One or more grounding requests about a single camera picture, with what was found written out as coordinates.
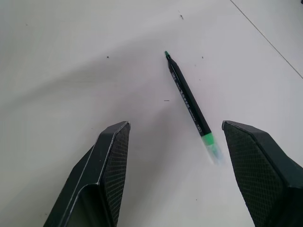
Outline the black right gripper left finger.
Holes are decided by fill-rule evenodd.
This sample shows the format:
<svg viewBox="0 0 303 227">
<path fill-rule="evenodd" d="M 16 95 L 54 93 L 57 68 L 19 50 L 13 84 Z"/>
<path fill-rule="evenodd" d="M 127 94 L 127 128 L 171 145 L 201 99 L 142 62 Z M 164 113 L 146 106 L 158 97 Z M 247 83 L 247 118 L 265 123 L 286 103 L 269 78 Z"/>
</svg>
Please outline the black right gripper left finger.
<svg viewBox="0 0 303 227">
<path fill-rule="evenodd" d="M 107 127 L 70 172 L 46 227 L 115 227 L 125 186 L 130 123 Z"/>
</svg>

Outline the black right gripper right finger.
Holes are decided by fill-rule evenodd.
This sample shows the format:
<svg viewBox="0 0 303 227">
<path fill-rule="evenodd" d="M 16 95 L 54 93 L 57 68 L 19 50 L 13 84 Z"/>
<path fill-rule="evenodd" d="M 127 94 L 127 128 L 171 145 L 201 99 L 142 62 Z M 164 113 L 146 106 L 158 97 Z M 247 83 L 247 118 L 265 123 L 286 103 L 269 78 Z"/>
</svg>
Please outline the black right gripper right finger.
<svg viewBox="0 0 303 227">
<path fill-rule="evenodd" d="M 223 121 L 237 185 L 257 227 L 303 225 L 303 168 L 265 131 Z"/>
</svg>

